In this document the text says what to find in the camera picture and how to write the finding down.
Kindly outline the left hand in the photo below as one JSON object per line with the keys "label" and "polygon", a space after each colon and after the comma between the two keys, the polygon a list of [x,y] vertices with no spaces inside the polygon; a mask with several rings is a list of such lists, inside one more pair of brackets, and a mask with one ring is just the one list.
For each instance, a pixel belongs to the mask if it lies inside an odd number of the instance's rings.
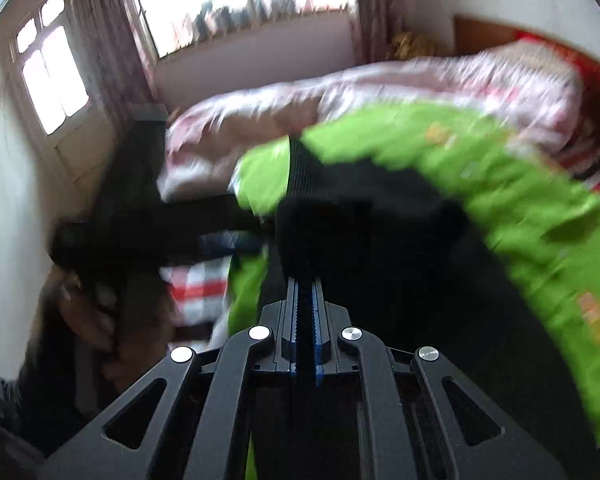
{"label": "left hand", "polygon": [[52,266],[45,284],[58,292],[55,304],[70,330],[105,355],[100,371],[117,392],[166,356],[174,304],[162,283],[134,290],[122,306],[109,292],[89,294],[76,274],[59,266]]}

